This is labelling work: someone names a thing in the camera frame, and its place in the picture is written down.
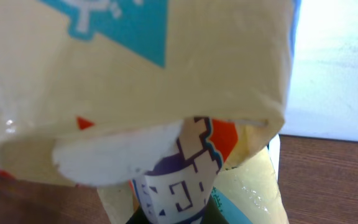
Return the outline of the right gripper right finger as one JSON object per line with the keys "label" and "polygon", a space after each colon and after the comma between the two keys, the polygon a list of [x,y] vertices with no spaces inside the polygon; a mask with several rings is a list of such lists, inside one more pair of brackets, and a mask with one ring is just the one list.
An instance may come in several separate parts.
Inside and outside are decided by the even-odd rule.
{"label": "right gripper right finger", "polygon": [[205,206],[202,224],[228,224],[211,195]]}

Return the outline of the cream chocolate chip bag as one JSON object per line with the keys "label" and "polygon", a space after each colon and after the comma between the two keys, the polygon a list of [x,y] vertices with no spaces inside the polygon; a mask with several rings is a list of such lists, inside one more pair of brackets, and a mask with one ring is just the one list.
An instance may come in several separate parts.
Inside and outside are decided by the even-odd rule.
{"label": "cream chocolate chip bag", "polygon": [[0,0],[0,175],[202,223],[284,124],[301,3]]}

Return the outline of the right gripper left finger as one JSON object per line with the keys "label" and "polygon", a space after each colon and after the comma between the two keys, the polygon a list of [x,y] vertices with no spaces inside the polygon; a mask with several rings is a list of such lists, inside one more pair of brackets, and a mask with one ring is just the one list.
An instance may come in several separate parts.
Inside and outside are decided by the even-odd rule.
{"label": "right gripper left finger", "polygon": [[149,220],[145,216],[143,210],[139,207],[126,224],[150,224]]}

